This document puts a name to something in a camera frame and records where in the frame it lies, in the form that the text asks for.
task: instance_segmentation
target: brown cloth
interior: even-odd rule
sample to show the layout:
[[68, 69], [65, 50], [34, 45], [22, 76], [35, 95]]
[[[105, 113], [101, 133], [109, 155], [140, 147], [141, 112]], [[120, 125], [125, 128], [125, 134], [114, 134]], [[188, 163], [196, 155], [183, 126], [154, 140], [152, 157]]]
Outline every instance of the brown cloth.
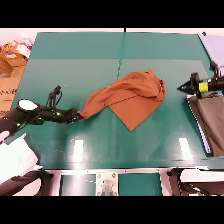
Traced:
[[198, 99], [192, 96], [189, 103], [214, 157], [224, 156], [224, 97], [211, 94]]
[[131, 72], [91, 94], [80, 114], [87, 119], [109, 106], [132, 131], [159, 107], [165, 95], [164, 81], [152, 69]]

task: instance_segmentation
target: green table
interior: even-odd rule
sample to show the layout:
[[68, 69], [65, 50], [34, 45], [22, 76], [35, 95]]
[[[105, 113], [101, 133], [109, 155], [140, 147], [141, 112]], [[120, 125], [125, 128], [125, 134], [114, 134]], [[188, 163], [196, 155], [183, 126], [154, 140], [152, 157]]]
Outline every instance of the green table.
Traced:
[[[223, 168], [222, 158], [209, 158], [186, 95], [176, 88], [192, 72], [212, 76], [209, 57], [197, 35], [159, 33], [39, 33], [13, 108], [21, 98], [45, 104], [49, 92], [62, 87], [58, 108], [81, 110], [92, 92], [131, 71], [151, 67], [166, 81], [167, 97], [159, 109], [130, 132], [109, 108], [74, 123], [27, 126], [32, 149], [45, 169], [115, 169], [171, 166]], [[191, 159], [180, 139], [187, 139]], [[76, 140], [82, 155], [74, 155]]]

